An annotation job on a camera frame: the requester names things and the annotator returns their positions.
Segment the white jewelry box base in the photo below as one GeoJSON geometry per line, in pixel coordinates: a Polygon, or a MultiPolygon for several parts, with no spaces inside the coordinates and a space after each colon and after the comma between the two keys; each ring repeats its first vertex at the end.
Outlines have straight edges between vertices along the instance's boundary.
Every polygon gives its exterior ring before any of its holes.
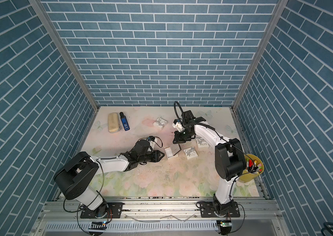
{"type": "Polygon", "coordinates": [[[167,147],[164,150],[165,150],[165,155],[166,155],[168,160],[177,158],[179,156],[178,153],[173,154],[172,149],[170,147],[167,147]]]}

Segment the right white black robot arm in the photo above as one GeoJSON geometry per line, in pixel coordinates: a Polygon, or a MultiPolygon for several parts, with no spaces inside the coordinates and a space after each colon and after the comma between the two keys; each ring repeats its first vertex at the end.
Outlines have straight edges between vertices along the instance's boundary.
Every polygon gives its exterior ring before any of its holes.
{"type": "Polygon", "coordinates": [[[195,138],[202,138],[214,149],[215,168],[220,176],[214,200],[221,205],[233,201],[235,181],[246,169],[242,145],[238,139],[229,139],[216,131],[202,117],[195,117],[192,111],[182,111],[173,123],[174,144],[183,144],[195,138]]]}

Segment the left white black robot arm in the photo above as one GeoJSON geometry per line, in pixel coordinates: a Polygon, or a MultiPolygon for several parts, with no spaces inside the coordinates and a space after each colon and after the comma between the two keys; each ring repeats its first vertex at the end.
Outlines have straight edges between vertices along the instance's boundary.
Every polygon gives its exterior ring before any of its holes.
{"type": "Polygon", "coordinates": [[[92,179],[99,174],[128,172],[138,165],[161,161],[164,153],[154,149],[159,141],[155,136],[139,139],[131,150],[112,157],[90,156],[82,151],[56,172],[54,182],[67,200],[77,200],[92,211],[102,209],[106,203],[90,187],[92,179]]]}

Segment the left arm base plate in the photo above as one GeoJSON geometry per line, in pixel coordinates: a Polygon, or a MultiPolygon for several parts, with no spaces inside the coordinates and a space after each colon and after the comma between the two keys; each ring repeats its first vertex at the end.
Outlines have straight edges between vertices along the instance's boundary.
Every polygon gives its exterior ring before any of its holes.
{"type": "Polygon", "coordinates": [[[107,219],[111,220],[114,218],[120,218],[123,203],[121,202],[103,202],[97,209],[90,210],[89,208],[85,208],[81,211],[80,218],[82,219],[107,219]]]}

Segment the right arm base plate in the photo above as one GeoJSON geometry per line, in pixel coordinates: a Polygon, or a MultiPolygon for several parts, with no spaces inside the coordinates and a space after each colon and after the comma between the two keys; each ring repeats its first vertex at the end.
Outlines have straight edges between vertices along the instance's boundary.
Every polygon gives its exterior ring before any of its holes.
{"type": "Polygon", "coordinates": [[[200,210],[202,218],[214,217],[240,217],[240,211],[237,202],[232,201],[227,204],[219,204],[217,201],[199,201],[196,202],[196,207],[200,210]]]}

